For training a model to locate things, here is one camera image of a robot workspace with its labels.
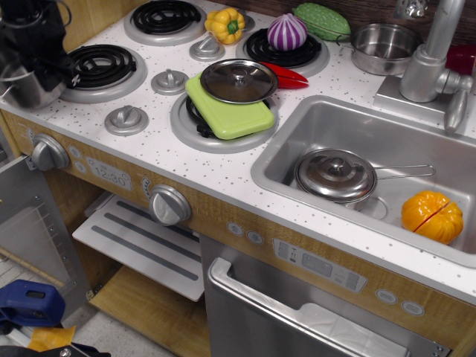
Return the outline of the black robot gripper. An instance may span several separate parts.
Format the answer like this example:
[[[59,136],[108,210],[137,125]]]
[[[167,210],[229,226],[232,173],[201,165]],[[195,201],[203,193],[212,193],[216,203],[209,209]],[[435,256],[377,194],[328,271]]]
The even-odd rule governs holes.
[[[63,1],[2,1],[1,33],[7,47],[19,55],[20,62],[29,71],[36,71],[36,78],[46,91],[59,84],[74,88],[80,75],[63,47],[65,27],[60,6]]]

